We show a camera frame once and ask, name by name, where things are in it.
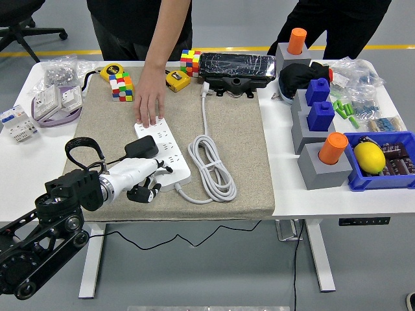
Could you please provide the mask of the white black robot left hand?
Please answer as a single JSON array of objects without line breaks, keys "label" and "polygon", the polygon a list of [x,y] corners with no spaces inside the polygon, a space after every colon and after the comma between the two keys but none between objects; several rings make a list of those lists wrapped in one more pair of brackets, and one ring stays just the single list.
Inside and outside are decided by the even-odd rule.
[{"label": "white black robot left hand", "polygon": [[126,158],[99,176],[104,203],[113,202],[122,191],[130,201],[150,203],[161,189],[156,183],[151,189],[152,177],[159,168],[168,173],[173,169],[164,161],[145,158]]}]

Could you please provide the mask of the person's left hand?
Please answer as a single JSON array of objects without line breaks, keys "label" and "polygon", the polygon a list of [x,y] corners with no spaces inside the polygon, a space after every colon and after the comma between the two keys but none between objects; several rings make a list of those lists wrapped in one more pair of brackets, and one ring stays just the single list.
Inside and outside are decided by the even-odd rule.
[{"label": "person's left hand", "polygon": [[136,122],[145,128],[156,124],[156,117],[165,116],[165,65],[146,61],[135,89]]}]

